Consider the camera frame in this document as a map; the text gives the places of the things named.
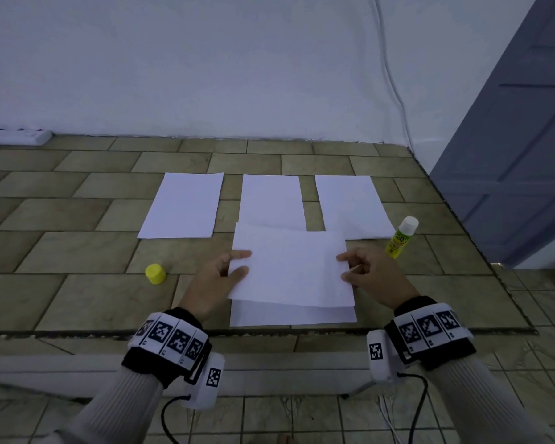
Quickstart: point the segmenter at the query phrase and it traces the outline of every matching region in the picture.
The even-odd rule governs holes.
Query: glue stick cap
[[[399,232],[403,235],[413,235],[415,233],[415,229],[417,226],[420,225],[420,222],[417,221],[417,218],[413,216],[406,216],[401,225],[399,226]]]

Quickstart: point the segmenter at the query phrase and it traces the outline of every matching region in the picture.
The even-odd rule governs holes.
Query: white wall
[[[534,0],[381,0],[429,171]],[[0,0],[0,127],[406,144],[373,0]]]

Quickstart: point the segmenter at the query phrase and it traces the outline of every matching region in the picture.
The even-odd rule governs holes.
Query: yellow glue stick
[[[407,216],[395,232],[395,235],[392,236],[391,241],[386,245],[385,252],[396,259],[401,251],[403,251],[407,241],[415,233],[415,229],[417,229],[419,224],[420,222],[417,221],[417,218]]]

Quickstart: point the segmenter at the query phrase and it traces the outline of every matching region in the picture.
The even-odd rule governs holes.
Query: person's right hand
[[[341,278],[393,310],[420,295],[396,261],[382,249],[357,247],[339,254],[337,260],[349,262],[350,268],[360,265],[354,271],[343,273]]]

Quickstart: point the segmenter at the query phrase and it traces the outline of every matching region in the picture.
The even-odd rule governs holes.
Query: white paper
[[[258,227],[238,222],[234,249],[250,249],[251,257],[230,262],[229,273],[248,266],[231,299],[291,306],[354,306],[352,286],[341,280],[347,262],[335,256],[346,244],[334,232],[306,232]]]
[[[395,234],[370,176],[315,176],[315,180],[325,230],[337,231],[346,240]]]
[[[232,301],[230,326],[281,326],[282,324],[334,324],[357,322],[352,306],[287,306],[267,302]]]
[[[298,176],[244,175],[238,221],[306,230]]]
[[[224,173],[165,173],[138,238],[211,237]]]

